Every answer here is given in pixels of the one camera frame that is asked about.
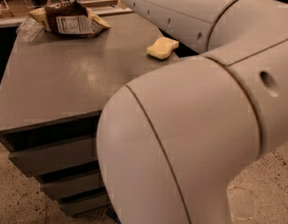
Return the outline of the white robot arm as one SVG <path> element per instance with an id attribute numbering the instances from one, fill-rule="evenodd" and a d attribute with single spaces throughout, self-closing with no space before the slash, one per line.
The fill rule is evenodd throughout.
<path id="1" fill-rule="evenodd" d="M 226 188 L 288 141 L 288 4 L 122 0 L 193 50 L 108 101 L 97 151 L 121 224 L 231 224 Z"/>

